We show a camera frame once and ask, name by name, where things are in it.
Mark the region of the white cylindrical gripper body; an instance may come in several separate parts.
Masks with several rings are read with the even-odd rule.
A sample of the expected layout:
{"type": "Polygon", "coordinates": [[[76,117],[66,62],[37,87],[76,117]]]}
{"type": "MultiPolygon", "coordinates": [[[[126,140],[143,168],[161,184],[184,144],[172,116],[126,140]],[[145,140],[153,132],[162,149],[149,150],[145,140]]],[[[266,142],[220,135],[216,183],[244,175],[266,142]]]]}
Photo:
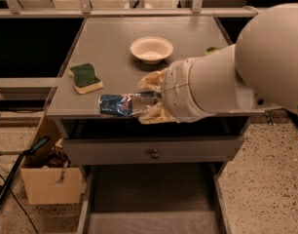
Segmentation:
{"type": "Polygon", "coordinates": [[[163,78],[161,95],[164,109],[179,123],[192,123],[210,117],[195,102],[189,75],[196,58],[173,62],[163,78]]]}

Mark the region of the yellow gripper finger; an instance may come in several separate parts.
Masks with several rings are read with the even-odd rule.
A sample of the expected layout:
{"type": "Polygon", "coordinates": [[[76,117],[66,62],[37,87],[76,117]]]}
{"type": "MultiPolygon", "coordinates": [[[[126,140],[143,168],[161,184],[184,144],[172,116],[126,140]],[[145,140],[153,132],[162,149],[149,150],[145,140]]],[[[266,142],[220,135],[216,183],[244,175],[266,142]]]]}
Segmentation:
{"type": "Polygon", "coordinates": [[[154,71],[145,75],[138,83],[137,87],[141,91],[159,92],[162,89],[164,78],[167,74],[167,69],[154,71]]]}
{"type": "Polygon", "coordinates": [[[144,125],[178,122],[178,120],[164,108],[161,102],[158,102],[147,112],[140,115],[138,121],[144,125]]]}

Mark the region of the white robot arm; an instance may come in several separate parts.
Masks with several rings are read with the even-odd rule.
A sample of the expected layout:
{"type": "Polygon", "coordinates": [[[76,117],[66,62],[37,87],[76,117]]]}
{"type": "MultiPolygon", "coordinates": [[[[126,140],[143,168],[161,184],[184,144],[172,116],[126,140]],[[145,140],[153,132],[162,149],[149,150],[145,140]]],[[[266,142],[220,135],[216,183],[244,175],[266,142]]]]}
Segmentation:
{"type": "Polygon", "coordinates": [[[246,24],[234,45],[175,61],[138,86],[161,95],[139,117],[143,124],[278,108],[298,115],[298,4],[265,10],[246,24]]]}

